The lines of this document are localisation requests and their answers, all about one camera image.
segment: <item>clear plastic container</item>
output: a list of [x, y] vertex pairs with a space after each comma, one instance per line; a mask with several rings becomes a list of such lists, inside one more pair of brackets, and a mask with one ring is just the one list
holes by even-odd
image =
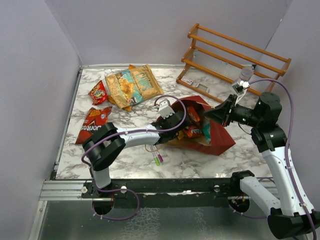
[[251, 66], [245, 66], [244, 68], [242, 68], [239, 74], [239, 78], [243, 81], [248, 82], [249, 79], [253, 76], [254, 72], [255, 71], [252, 69]]

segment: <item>yellow chip bag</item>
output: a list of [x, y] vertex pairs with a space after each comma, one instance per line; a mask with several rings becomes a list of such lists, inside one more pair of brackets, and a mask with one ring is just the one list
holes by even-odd
[[164, 94], [149, 65], [106, 76], [105, 81], [111, 97], [122, 109]]

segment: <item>floor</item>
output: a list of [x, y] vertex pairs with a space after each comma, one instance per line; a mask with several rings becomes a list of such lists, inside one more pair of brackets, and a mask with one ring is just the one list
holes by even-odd
[[[81, 145], [75, 145], [87, 112], [93, 107], [88, 92], [100, 80], [104, 80], [105, 76], [120, 70], [120, 68], [83, 70], [58, 165], [57, 180], [90, 178], [88, 167], [81, 162], [84, 151]], [[151, 70], [165, 94], [179, 98], [199, 95], [197, 92], [176, 83], [178, 75], [183, 70], [181, 67], [151, 67]], [[220, 99], [224, 100], [229, 94], [234, 93], [229, 84], [196, 69], [189, 70], [186, 77], [195, 83], [201, 82], [208, 86], [209, 93]], [[211, 106], [218, 105], [208, 97], [201, 97]], [[256, 96], [247, 93], [239, 103], [246, 107], [253, 107], [256, 100]], [[116, 127], [127, 128], [150, 124], [158, 117], [157, 111], [153, 108], [153, 102], [154, 98], [137, 104], [132, 107], [131, 112], [113, 105], [108, 122], [113, 122]], [[103, 109], [107, 106], [111, 106], [111, 104], [106, 101], [95, 107]], [[250, 131], [249, 127], [244, 126], [243, 128], [247, 132]], [[251, 136], [243, 132], [236, 123], [231, 123], [226, 130], [236, 144], [220, 156], [165, 145], [159, 150], [164, 162], [157, 166], [153, 155], [145, 150], [145, 146], [130, 147], [124, 149], [110, 166], [110, 177], [113, 179], [225, 178], [230, 177], [233, 172], [243, 170], [250, 170], [257, 177], [271, 176], [270, 170], [258, 153]]]

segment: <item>wooden rack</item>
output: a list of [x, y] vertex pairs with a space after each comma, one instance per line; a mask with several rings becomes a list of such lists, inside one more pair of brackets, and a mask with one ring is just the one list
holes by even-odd
[[[281, 62], [284, 62], [284, 64], [283, 64], [282, 68], [279, 69], [279, 68], [277, 68], [277, 67], [274, 67], [274, 66], [272, 66], [272, 65], [269, 65], [269, 64], [267, 64], [267, 63], [264, 63], [264, 62], [262, 62], [262, 61], [260, 61], [260, 60], [257, 60], [257, 59], [254, 59], [254, 58], [252, 58], [252, 57], [246, 56], [246, 55], [244, 55], [244, 54], [242, 54], [242, 53], [239, 53], [239, 52], [234, 51], [234, 50], [232, 50], [232, 49], [230, 49], [230, 48], [227, 48], [227, 47], [222, 46], [222, 45], [220, 45], [220, 44], [217, 44], [217, 43], [215, 43], [215, 42], [213, 42], [213, 41], [210, 41], [210, 40], [207, 40], [207, 39], [205, 39], [205, 38], [203, 38], [203, 37], [198, 36], [198, 30], [203, 30], [203, 31], [208, 32], [208, 33], [210, 33], [210, 34], [219, 36], [219, 37], [221, 37], [221, 38], [223, 38], [223, 39], [225, 39], [225, 40], [229, 40], [229, 41], [231, 41], [231, 42], [233, 42], [233, 43], [236, 43], [236, 44], [238, 44], [238, 45], [244, 46], [244, 47], [246, 47], [246, 48], [248, 48], [248, 49], [257, 51], [257, 52], [259, 52], [259, 53], [261, 53], [261, 54], [263, 54], [263, 55], [270, 56], [270, 57], [272, 57], [272, 58], [274, 58], [274, 59], [277, 59], [277, 60], [279, 60], [279, 61], [281, 61]], [[199, 23], [196, 23], [196, 24], [191, 28], [191, 30], [190, 30], [189, 33], [188, 33], [188, 38], [192, 39], [191, 46], [190, 46], [190, 48], [186, 51], [186, 53], [183, 55], [183, 57], [182, 57], [182, 59], [181, 59], [181, 61], [182, 61], [183, 63], [185, 63], [185, 67], [184, 67], [183, 71], [181, 72], [181, 74], [178, 76], [176, 82], [179, 83], [179, 84], [181, 84], [181, 85], [184, 85], [184, 86], [186, 86], [187, 88], [190, 88], [190, 89], [192, 89], [192, 90], [194, 90], [194, 91], [196, 91], [196, 92], [198, 92], [198, 93], [200, 93], [200, 94], [203, 94], [203, 95], [205, 95], [205, 96], [207, 96], [207, 97], [209, 97], [209, 98], [211, 98], [211, 99], [213, 99], [213, 100], [215, 100], [215, 101], [217, 101], [217, 102], [219, 102], [219, 103], [222, 103], [223, 100], [221, 100], [221, 99], [219, 99], [219, 98], [217, 98], [217, 97], [215, 97], [215, 96], [212, 96], [212, 95], [210, 95], [209, 93], [207, 93], [207, 92], [205, 92], [205, 91], [202, 91], [202, 90], [200, 90], [200, 89], [198, 89], [198, 88], [196, 88], [196, 87], [194, 87], [194, 86], [192, 86], [192, 85], [189, 85], [189, 84], [185, 83], [184, 81], [181, 81], [182, 77], [187, 73], [187, 71], [190, 69], [190, 67], [194, 67], [194, 68], [196, 68], [196, 69], [198, 69], [198, 70], [200, 70], [200, 71], [203, 71], [203, 72], [205, 72], [205, 73], [207, 73], [207, 74], [209, 74], [209, 75], [211, 75], [211, 76], [213, 76], [213, 77], [219, 78], [219, 79], [221, 79], [221, 80], [223, 80], [223, 81], [225, 81], [225, 82], [227, 82], [227, 83], [229, 83], [229, 84], [231, 84], [231, 83], [234, 81], [234, 79], [231, 79], [231, 78], [229, 78], [229, 77], [227, 77], [227, 76], [225, 76], [225, 75], [222, 75], [221, 73], [218, 73], [218, 72], [216, 72], [216, 71], [214, 71], [214, 70], [211, 70], [211, 69], [209, 69], [209, 68], [207, 68], [207, 67], [205, 67], [205, 66], [202, 66], [202, 65], [200, 65], [200, 64], [198, 64], [198, 63], [195, 63], [195, 62], [193, 61], [193, 59], [194, 59], [194, 51], [196, 50], [196, 51], [198, 51], [198, 52], [201, 52], [201, 53], [203, 53], [203, 54], [206, 54], [206, 55], [208, 55], [208, 56], [211, 56], [211, 57], [213, 57], [213, 58], [216, 58], [216, 59], [218, 59], [218, 60], [220, 60], [220, 61], [223, 61], [223, 62], [225, 62], [225, 63], [228, 63], [228, 64], [230, 64], [230, 65], [232, 65], [232, 66], [235, 66], [235, 67], [237, 67], [237, 68], [239, 68], [239, 69], [242, 69], [244, 66], [241, 65], [241, 64], [239, 64], [239, 63], [237, 63], [237, 62], [235, 62], [235, 61], [233, 61], [233, 60], [227, 59], [227, 58], [222, 57], [222, 56], [220, 56], [220, 55], [218, 55], [218, 54], [215, 54], [215, 53], [213, 53], [213, 52], [211, 52], [211, 51], [209, 51], [209, 50], [206, 50], [206, 49], [204, 49], [204, 48], [202, 48], [202, 47], [196, 46], [197, 42], [205, 43], [206, 45], [209, 45], [209, 46], [211, 46], [211, 47], [214, 47], [214, 48], [217, 48], [217, 49], [219, 49], [219, 50], [222, 50], [222, 51], [224, 51], [224, 52], [226, 52], [226, 53], [228, 53], [228, 54], [231, 54], [231, 55], [234, 55], [234, 56], [236, 56], [236, 57], [238, 57], [238, 58], [240, 58], [240, 59], [246, 60], [246, 61], [252, 63], [253, 65], [261, 66], [262, 68], [265, 68], [265, 69], [270, 70], [270, 71], [272, 71], [272, 72], [275, 73], [275, 76], [270, 77], [270, 76], [268, 76], [268, 75], [266, 75], [266, 74], [263, 74], [263, 73], [255, 70], [255, 71], [254, 71], [254, 75], [256, 75], [256, 76], [258, 76], [258, 77], [260, 77], [260, 78], [274, 78], [274, 79], [277, 80], [280, 76], [282, 77], [282, 76], [285, 75], [285, 73], [287, 72], [288, 67], [289, 67], [289, 65], [290, 65], [290, 62], [291, 62], [291, 59], [290, 59], [290, 58], [286, 59], [286, 58], [284, 58], [284, 57], [278, 56], [278, 55], [276, 55], [276, 54], [274, 54], [274, 53], [271, 53], [271, 52], [268, 52], [268, 51], [263, 50], [263, 49], [261, 49], [261, 48], [255, 47], [255, 46], [250, 45], [250, 44], [248, 44], [248, 43], [245, 43], [245, 42], [243, 42], [243, 41], [239, 41], [239, 40], [237, 40], [237, 39], [235, 39], [235, 38], [232, 38], [232, 37], [226, 36], [226, 35], [224, 35], [224, 34], [221, 34], [221, 33], [219, 33], [219, 32], [213, 31], [213, 30], [211, 30], [211, 29], [209, 29], [209, 28], [206, 28], [206, 27], [204, 27], [204, 26], [200, 26]], [[269, 91], [269, 92], [271, 92], [272, 89], [273, 89], [273, 87], [274, 87], [274, 85], [275, 85], [275, 83], [272, 82], [272, 83], [267, 87], [266, 90]], [[252, 93], [252, 94], [255, 94], [255, 95], [257, 95], [257, 96], [259, 96], [259, 95], [261, 94], [260, 91], [258, 91], [258, 90], [256, 90], [256, 89], [253, 89], [253, 88], [251, 88], [251, 87], [248, 89], [248, 92], [250, 92], [250, 93]]]

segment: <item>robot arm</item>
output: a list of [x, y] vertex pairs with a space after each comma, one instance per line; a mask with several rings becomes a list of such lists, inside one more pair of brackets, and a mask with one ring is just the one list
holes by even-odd
[[98, 144], [87, 154], [92, 166], [92, 177], [100, 189], [111, 183], [109, 166], [123, 149], [139, 145], [164, 144], [174, 139], [177, 132], [188, 125], [189, 119], [188, 117], [184, 119], [185, 113], [174, 112], [167, 99], [159, 103], [158, 113], [161, 115], [159, 121], [144, 127], [121, 128], [108, 122], [82, 144], [83, 149], [88, 151], [98, 142], [110, 137], [109, 141]]
[[[280, 99], [272, 92], [260, 95], [254, 109], [237, 102], [237, 95], [228, 99], [216, 108], [204, 112], [204, 116], [217, 123], [228, 126], [230, 122], [239, 122], [252, 127], [251, 137], [259, 152], [265, 159], [272, 173], [280, 201], [269, 193], [254, 177], [246, 171], [234, 173], [231, 180], [240, 191], [250, 196], [263, 210], [268, 218], [268, 225], [278, 239], [298, 236], [311, 232], [304, 207], [311, 215], [315, 227], [320, 226], [320, 212], [314, 210], [296, 173], [289, 150], [290, 166], [285, 160], [285, 132], [276, 124], [282, 110]], [[289, 169], [292, 170], [298, 191], [303, 198], [301, 205], [295, 190]]]

